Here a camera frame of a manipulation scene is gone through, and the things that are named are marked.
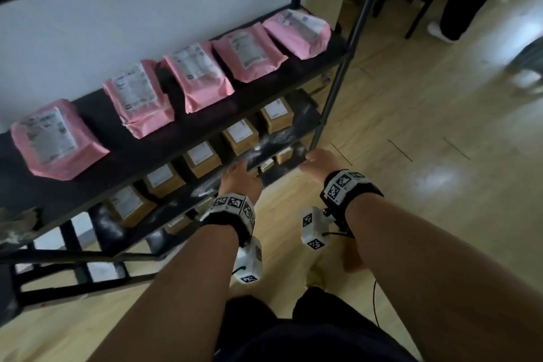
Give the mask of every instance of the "hand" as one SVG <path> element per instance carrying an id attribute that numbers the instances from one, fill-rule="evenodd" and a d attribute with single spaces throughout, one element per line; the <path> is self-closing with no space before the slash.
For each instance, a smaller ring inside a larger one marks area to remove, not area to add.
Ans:
<path id="1" fill-rule="evenodd" d="M 247 196 L 253 206 L 260 197 L 262 193 L 262 181 L 260 178 L 253 177 L 247 173 L 246 160 L 230 165 L 221 178 L 219 196 L 228 193 Z"/>
<path id="2" fill-rule="evenodd" d="M 306 159 L 300 165 L 300 170 L 321 186 L 324 186 L 324 180 L 330 173 L 344 169 L 338 157 L 329 150 L 314 149 L 306 154 Z"/>

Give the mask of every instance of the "wrist strap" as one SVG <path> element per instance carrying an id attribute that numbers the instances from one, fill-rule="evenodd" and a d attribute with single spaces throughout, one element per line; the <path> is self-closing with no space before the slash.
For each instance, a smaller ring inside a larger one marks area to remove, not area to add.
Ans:
<path id="1" fill-rule="evenodd" d="M 203 225 L 231 225 L 244 247 L 253 235 L 255 209 L 248 197 L 229 193 L 218 196 L 211 207 L 202 215 Z"/>
<path id="2" fill-rule="evenodd" d="M 381 191 L 363 174 L 349 169 L 330 173 L 324 181 L 324 190 L 320 198 L 336 219 L 336 225 L 342 232 L 350 233 L 345 220 L 345 211 L 349 203 L 358 195 L 374 193 L 384 196 Z"/>

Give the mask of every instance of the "white wall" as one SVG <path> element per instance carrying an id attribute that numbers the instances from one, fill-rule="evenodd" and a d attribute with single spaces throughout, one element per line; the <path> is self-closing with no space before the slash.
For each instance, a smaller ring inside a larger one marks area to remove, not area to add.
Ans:
<path id="1" fill-rule="evenodd" d="M 0 132 L 58 98 L 95 91 L 290 0 L 15 0 L 0 6 Z"/>

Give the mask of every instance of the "forearm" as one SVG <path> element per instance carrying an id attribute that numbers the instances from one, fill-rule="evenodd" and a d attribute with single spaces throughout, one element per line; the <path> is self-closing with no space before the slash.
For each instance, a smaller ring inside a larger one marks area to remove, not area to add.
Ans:
<path id="1" fill-rule="evenodd" d="M 373 194 L 346 218 L 359 253 L 426 360 L 541 352 L 541 296 L 444 230 Z"/>
<path id="2" fill-rule="evenodd" d="M 200 228 L 89 362 L 211 360 L 237 249 L 232 227 Z"/>

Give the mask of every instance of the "pink mailer package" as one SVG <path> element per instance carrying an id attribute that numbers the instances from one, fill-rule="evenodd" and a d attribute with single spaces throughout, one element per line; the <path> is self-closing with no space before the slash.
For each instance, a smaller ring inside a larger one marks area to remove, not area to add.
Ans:
<path id="1" fill-rule="evenodd" d="M 33 174 L 57 180 L 74 179 L 109 153 L 66 99 L 14 123 L 11 136 Z"/>
<path id="2" fill-rule="evenodd" d="M 214 40 L 213 47 L 234 77 L 245 83 L 277 70 L 288 59 L 275 47 L 261 23 L 234 30 Z"/>
<path id="3" fill-rule="evenodd" d="M 326 21 L 299 10 L 283 10 L 264 21 L 263 26 L 302 60 L 326 50 L 332 35 Z"/>
<path id="4" fill-rule="evenodd" d="M 155 61 L 140 61 L 104 83 L 123 125 L 137 139 L 175 119 L 168 95 L 156 78 L 155 66 Z"/>
<path id="5" fill-rule="evenodd" d="M 185 94 L 185 111 L 192 113 L 234 93 L 232 84 L 215 62 L 211 42 L 194 43 L 173 55 L 164 56 Z"/>

